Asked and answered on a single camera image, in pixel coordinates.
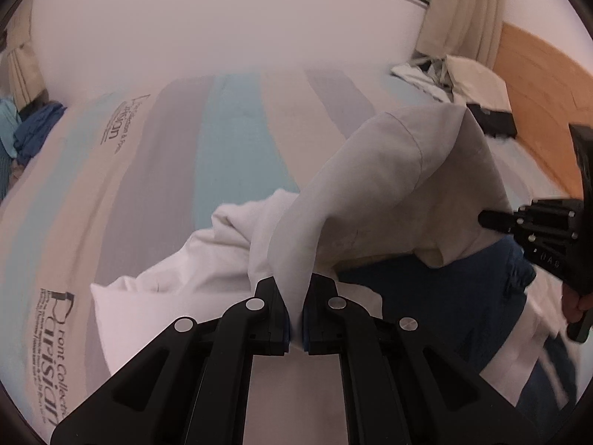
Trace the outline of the right hand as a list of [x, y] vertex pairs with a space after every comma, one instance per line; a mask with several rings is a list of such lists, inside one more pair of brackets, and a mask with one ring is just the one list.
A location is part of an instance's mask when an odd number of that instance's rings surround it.
[[562, 284], [562, 312], [567, 323], [578, 323], [589, 309], [593, 309], [593, 294], [580, 295], [566, 283]]

